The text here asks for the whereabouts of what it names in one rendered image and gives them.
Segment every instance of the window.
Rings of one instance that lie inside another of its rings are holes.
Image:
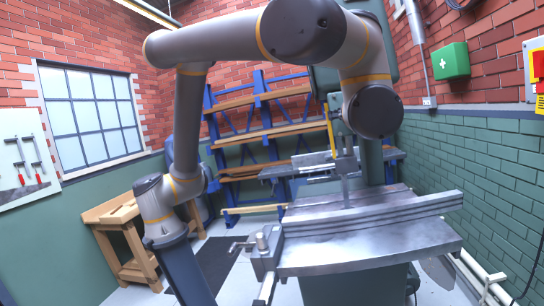
[[[393,19],[397,20],[405,11],[404,0],[393,0],[395,2],[395,12],[393,13]]]
[[[127,76],[39,66],[64,173],[142,152]]]

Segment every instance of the green brick wall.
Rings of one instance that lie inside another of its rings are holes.
[[[459,189],[445,215],[463,247],[511,296],[525,289],[544,227],[544,121],[405,113],[398,180],[419,196]],[[544,254],[523,306],[544,305]]]

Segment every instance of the blue metal rack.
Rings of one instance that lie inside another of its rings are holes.
[[[208,110],[213,107],[214,104],[219,104],[217,102],[217,99],[215,98],[217,95],[223,95],[229,92],[234,92],[240,89],[246,89],[253,87],[253,94],[258,95],[262,94],[264,92],[271,91],[270,86],[268,85],[271,82],[277,82],[285,79],[294,79],[297,77],[306,77],[308,76],[307,72],[302,72],[298,74],[290,74],[287,76],[280,76],[272,79],[264,79],[263,77],[263,71],[262,70],[256,70],[253,72],[253,82],[249,84],[245,84],[238,87],[233,87],[231,89],[226,89],[218,92],[212,92],[211,91],[211,85],[207,84],[204,92],[204,109]],[[302,122],[306,122],[308,110],[310,107],[310,100],[312,98],[312,93],[308,94],[308,97],[306,99],[306,106],[304,109],[304,117],[302,119]],[[289,114],[285,111],[284,107],[281,105],[281,103],[278,101],[278,99],[275,99],[276,104],[278,105],[280,111],[285,115],[287,121],[289,124],[294,124],[293,120],[290,118]],[[272,114],[270,111],[270,105],[268,104],[268,101],[261,101],[259,97],[255,97],[255,102],[251,104],[250,111],[248,115],[247,125],[245,129],[245,133],[248,133],[250,131],[250,124],[251,119],[253,116],[253,111],[255,108],[260,109],[260,116],[261,121],[263,123],[263,129],[270,129],[272,128]],[[231,128],[232,132],[234,132],[235,135],[238,135],[238,132],[236,131],[236,128],[230,121],[229,117],[224,111],[221,111],[221,114],[225,118],[227,124]],[[210,113],[207,115],[202,115],[202,121],[206,121],[208,124],[208,129],[210,133],[210,139],[211,143],[213,144],[215,141],[219,140],[221,138],[221,135],[219,133],[219,125],[217,123],[217,115],[216,113]],[[275,162],[279,160],[278,155],[278,145],[276,143],[275,139],[269,139],[266,135],[262,136],[263,145],[266,147],[268,152],[268,158],[271,162]],[[304,137],[302,134],[298,135],[298,142],[297,142],[297,150],[296,154],[299,154],[300,146],[304,145],[306,150],[308,152],[311,152],[310,146],[308,146],[307,142],[304,140]],[[213,155],[215,157],[215,161],[217,164],[217,170],[223,170],[227,168],[227,160],[224,155],[223,148],[218,149],[212,149],[210,146],[206,147],[206,152],[208,156]],[[249,156],[249,158],[253,161],[254,164],[257,164],[257,160],[254,158],[253,154],[247,147],[247,144],[242,145],[242,156],[240,160],[240,167],[244,165],[245,161],[245,155]],[[240,186],[241,182],[237,182],[236,188],[233,187],[232,183],[220,183],[219,180],[215,179],[213,182],[209,183],[208,186],[208,192],[214,192],[219,189],[223,189],[225,198],[227,199],[227,206],[229,208],[238,207],[239,204],[249,204],[249,203],[258,203],[258,202],[266,202],[266,201],[278,201],[280,203],[287,202],[288,195],[286,193],[284,180],[280,178],[272,178],[270,182],[268,182],[269,186],[272,187],[275,186],[273,194],[275,194],[275,197],[270,198],[257,198],[250,201],[241,201],[239,200],[240,197]],[[238,220],[240,219],[239,214],[225,214],[225,224],[227,225],[227,228],[233,228]]]

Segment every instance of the wooden workbench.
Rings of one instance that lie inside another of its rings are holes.
[[[206,231],[198,214],[195,200],[187,201],[191,215],[189,232],[197,232],[200,240],[206,239]],[[148,284],[154,293],[160,293],[163,286],[155,268],[159,263],[155,255],[144,248],[132,219],[140,214],[132,190],[123,193],[99,206],[81,214],[83,223],[90,224],[92,233],[104,254],[119,286],[126,288],[129,282]],[[106,231],[122,231],[134,257],[121,266],[117,255],[106,235]]]

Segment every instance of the gray concrete floor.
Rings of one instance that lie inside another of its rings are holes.
[[[265,215],[258,217],[242,217],[234,229],[226,229],[224,221],[213,221],[206,233],[208,237],[251,235],[267,224],[277,223],[277,215]],[[194,253],[198,252],[205,240],[190,239]],[[447,291],[430,279],[423,271],[418,261],[414,261],[421,277],[421,287],[417,291],[418,306],[478,306],[478,293],[466,281],[465,277],[457,271],[455,288]],[[168,282],[164,275],[160,276],[164,289],[168,288]],[[255,280],[255,274],[249,261],[249,255],[241,252],[236,263],[232,267],[227,280],[216,297],[218,306],[251,306],[253,299],[257,297],[260,284]],[[143,284],[134,284],[128,288],[117,288],[100,306],[179,306],[174,295],[154,294],[151,289]],[[296,278],[290,278],[286,285],[278,284],[273,298],[275,306],[303,306],[299,284]],[[405,299],[405,306],[414,306],[414,297]]]

